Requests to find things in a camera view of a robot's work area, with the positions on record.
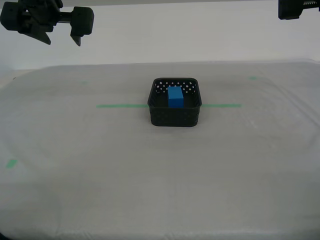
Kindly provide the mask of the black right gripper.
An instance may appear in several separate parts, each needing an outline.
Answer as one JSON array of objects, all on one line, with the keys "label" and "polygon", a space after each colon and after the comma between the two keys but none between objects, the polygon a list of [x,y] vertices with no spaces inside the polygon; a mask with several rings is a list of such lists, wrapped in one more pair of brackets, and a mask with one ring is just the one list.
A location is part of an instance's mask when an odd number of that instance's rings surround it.
[{"label": "black right gripper", "polygon": [[303,10],[320,8],[319,0],[278,0],[280,20],[299,19]]}]

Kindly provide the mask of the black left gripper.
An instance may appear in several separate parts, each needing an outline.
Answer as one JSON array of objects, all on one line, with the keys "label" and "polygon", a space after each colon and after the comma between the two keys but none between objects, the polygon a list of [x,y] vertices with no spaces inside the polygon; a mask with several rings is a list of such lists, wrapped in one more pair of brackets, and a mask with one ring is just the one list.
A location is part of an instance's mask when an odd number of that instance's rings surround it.
[{"label": "black left gripper", "polygon": [[83,35],[93,30],[94,12],[89,7],[75,6],[72,12],[62,12],[61,0],[6,1],[0,14],[0,23],[6,30],[16,31],[47,45],[51,33],[58,23],[70,24],[70,37],[78,47]]}]

